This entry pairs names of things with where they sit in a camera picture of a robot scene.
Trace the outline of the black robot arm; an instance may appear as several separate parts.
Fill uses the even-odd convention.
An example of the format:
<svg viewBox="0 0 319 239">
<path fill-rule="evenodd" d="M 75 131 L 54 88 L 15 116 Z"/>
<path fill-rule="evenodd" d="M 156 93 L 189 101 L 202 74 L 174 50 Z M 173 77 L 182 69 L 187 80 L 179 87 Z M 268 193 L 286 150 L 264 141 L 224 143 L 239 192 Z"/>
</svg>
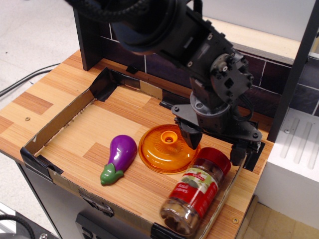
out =
<svg viewBox="0 0 319 239">
<path fill-rule="evenodd" d="M 253 86 L 245 57 L 201 15 L 202 2 L 185 0 L 71 0 L 91 20 L 109 23 L 120 44 L 139 54 L 157 54 L 190 76 L 188 105 L 172 113 L 190 148 L 203 134 L 232 144 L 230 160 L 241 164 L 260 148 L 262 134 L 239 113 L 237 101 L 252 110 L 245 92 Z"/>
</svg>

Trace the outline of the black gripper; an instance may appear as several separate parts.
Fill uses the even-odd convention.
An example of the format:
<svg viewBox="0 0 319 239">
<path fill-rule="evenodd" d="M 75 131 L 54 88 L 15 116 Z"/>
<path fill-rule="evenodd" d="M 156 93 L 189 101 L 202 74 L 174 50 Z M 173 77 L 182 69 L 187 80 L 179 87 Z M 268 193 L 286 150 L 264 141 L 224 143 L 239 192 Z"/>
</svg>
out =
<svg viewBox="0 0 319 239">
<path fill-rule="evenodd" d="M 191 149 L 197 149 L 202 135 L 232 144 L 230 161 L 240 166 L 247 157 L 247 151 L 259 151 L 262 134 L 257 125 L 249 120 L 239 119 L 239 111 L 226 103 L 213 110 L 195 96 L 188 105 L 174 105 L 171 108 L 181 136 Z"/>
</svg>

